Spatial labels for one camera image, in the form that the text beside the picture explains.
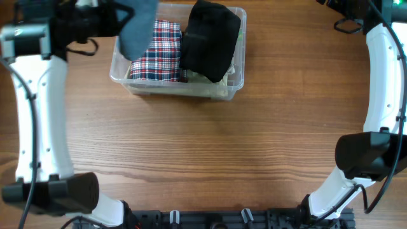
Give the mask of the blue denim cloth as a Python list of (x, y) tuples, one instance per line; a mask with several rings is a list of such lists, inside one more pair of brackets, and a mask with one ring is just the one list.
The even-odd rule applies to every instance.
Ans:
[(137, 60), (149, 48), (158, 9), (158, 0), (114, 0), (131, 8), (133, 17), (119, 33), (120, 53), (127, 60)]

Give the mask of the red plaid cloth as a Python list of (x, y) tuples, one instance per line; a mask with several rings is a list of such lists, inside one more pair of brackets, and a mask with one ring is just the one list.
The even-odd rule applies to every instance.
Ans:
[(133, 61), (129, 79), (187, 82), (186, 71), (181, 69), (181, 25), (168, 20), (156, 20), (153, 39), (143, 56)]

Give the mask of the clear plastic storage container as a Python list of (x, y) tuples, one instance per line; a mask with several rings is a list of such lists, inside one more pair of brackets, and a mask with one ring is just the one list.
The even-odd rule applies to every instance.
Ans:
[(136, 80), (130, 78), (131, 61), (119, 51), (119, 42), (115, 42), (110, 78), (121, 84), (132, 94), (167, 94), (193, 97), (208, 97), (229, 101), (244, 85), (245, 37), (247, 14), (239, 7), (228, 8), (241, 19), (239, 34), (232, 60), (232, 71), (222, 85), (208, 83), (181, 83), (170, 81)]

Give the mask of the black garment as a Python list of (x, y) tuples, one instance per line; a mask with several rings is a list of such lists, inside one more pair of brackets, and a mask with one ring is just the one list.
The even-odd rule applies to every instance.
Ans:
[(241, 19), (222, 4), (197, 1), (181, 42), (180, 67), (211, 82), (221, 81), (231, 65)]

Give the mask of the cream cloth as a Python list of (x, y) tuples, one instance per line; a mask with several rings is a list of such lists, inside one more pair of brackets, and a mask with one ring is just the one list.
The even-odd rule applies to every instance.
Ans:
[(235, 95), (235, 91), (228, 88), (228, 77), (234, 74), (235, 64), (231, 63), (223, 79), (217, 83), (211, 82), (202, 74), (187, 70), (184, 71), (184, 75), (188, 81), (176, 82), (177, 86), (174, 87), (131, 83), (125, 85), (125, 88), (134, 94), (170, 94), (230, 100)]

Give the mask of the white printed t-shirt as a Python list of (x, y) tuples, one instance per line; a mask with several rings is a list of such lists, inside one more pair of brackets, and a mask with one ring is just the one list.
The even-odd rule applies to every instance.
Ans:
[(231, 60), (231, 64), (228, 68), (228, 71), (226, 72), (228, 75), (235, 74), (238, 71), (238, 68), (241, 66), (243, 40), (244, 40), (243, 31), (242, 31), (242, 29), (240, 29), (238, 32), (238, 38), (237, 38), (233, 58)]

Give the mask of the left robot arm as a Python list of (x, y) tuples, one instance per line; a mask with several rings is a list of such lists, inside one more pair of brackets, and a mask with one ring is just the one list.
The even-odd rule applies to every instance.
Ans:
[(139, 228), (122, 200), (102, 194), (92, 172), (74, 172), (67, 147), (64, 106), (70, 44), (117, 37), (128, 60), (141, 56), (156, 5), (135, 1), (16, 1), (1, 29), (1, 63), (17, 98), (20, 153), (6, 204), (24, 214), (68, 217), (96, 228)]

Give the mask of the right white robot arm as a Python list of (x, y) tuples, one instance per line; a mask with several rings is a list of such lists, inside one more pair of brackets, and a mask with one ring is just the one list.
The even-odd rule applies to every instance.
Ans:
[[(363, 132), (344, 135), (335, 148), (336, 166), (298, 207), (305, 225), (338, 219), (361, 194), (364, 213), (381, 201), (393, 177), (406, 168), (406, 1), (320, 0), (343, 15), (339, 32), (363, 32), (369, 51), (369, 104)], [(352, 21), (357, 28), (340, 25)]]

